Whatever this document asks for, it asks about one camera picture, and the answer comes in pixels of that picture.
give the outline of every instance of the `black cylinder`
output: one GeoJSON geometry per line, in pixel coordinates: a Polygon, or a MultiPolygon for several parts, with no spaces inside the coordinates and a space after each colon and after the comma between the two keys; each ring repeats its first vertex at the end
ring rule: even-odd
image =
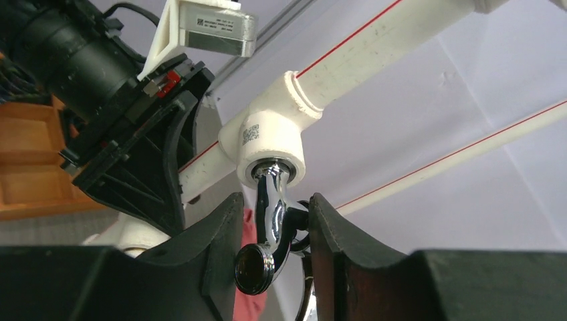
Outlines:
{"type": "Polygon", "coordinates": [[[140,66],[106,35],[49,1],[0,0],[0,50],[84,120],[98,114],[140,66]]]}

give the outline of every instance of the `wooden tray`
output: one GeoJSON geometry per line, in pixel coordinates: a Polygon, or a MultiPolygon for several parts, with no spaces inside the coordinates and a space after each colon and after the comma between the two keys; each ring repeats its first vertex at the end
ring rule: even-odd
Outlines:
{"type": "Polygon", "coordinates": [[[104,208],[59,168],[62,105],[54,105],[0,105],[0,220],[104,208]]]}

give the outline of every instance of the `red component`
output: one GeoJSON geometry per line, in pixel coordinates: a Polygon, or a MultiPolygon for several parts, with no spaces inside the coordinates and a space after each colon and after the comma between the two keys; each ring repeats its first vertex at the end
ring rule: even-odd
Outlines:
{"type": "Polygon", "coordinates": [[[165,75],[167,83],[163,88],[157,93],[159,98],[164,98],[170,90],[175,87],[175,85],[181,81],[181,77],[173,70],[170,70],[165,75]]]}

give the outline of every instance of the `pink fabric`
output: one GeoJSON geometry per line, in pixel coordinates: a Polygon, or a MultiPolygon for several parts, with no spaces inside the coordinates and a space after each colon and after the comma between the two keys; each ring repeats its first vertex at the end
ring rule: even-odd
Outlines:
{"type": "MultiPolygon", "coordinates": [[[[251,209],[244,210],[242,246],[256,242],[256,225],[253,216],[251,209]]],[[[258,296],[247,296],[236,289],[233,321],[258,321],[264,311],[266,298],[265,292],[258,296]]]]}

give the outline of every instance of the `qr code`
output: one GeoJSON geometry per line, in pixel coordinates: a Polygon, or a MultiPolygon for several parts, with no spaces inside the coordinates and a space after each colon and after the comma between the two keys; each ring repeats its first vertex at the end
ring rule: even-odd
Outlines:
{"type": "Polygon", "coordinates": [[[255,140],[260,137],[260,126],[258,124],[245,129],[242,133],[242,145],[246,144],[250,140],[255,140]]]}

